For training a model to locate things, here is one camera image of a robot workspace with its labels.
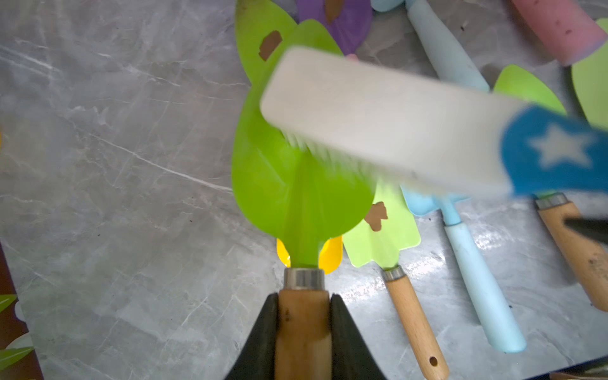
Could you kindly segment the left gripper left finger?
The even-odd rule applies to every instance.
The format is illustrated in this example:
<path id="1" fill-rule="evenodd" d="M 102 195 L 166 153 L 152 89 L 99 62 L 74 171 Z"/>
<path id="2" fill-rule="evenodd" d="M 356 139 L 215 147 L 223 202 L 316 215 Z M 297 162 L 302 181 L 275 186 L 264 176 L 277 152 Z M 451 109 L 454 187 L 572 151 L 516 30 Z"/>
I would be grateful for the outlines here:
<path id="1" fill-rule="evenodd" d="M 265 300 L 250 335 L 225 380 L 275 378 L 278 313 L 279 296 L 273 293 Z"/>

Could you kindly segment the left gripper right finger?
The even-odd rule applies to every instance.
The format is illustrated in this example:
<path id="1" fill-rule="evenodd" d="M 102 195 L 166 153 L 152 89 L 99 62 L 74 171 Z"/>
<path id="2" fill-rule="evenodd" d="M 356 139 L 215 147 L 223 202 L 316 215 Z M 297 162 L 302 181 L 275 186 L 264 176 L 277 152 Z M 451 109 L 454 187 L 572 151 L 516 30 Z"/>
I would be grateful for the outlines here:
<path id="1" fill-rule="evenodd" d="M 376 364 L 368 346 L 339 294 L 330 299 L 332 333 L 332 379 L 381 379 L 386 376 Z"/>

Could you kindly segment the yellow square trowel wooden handle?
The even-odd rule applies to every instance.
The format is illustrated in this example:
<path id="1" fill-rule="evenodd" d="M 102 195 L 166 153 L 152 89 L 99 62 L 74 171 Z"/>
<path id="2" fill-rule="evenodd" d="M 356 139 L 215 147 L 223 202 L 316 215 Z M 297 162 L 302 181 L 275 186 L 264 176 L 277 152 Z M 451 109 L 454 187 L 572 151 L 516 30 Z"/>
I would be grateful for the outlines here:
<path id="1" fill-rule="evenodd" d="M 280 261 L 287 267 L 291 267 L 291 258 L 280 239 L 276 240 L 276 251 Z M 328 240 L 322 247 L 319 257 L 319 268 L 326 275 L 336 271 L 343 260 L 343 238 L 336 237 Z"/>

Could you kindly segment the white brush blue handle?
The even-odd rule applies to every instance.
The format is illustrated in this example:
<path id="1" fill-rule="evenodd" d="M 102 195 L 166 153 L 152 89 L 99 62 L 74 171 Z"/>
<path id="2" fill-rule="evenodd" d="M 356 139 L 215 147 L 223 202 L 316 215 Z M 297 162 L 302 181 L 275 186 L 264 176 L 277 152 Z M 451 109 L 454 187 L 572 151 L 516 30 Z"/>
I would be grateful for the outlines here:
<path id="1" fill-rule="evenodd" d="M 306 47 L 283 54 L 260 110 L 290 143 L 418 192 L 607 189 L 607 134 L 583 121 Z"/>

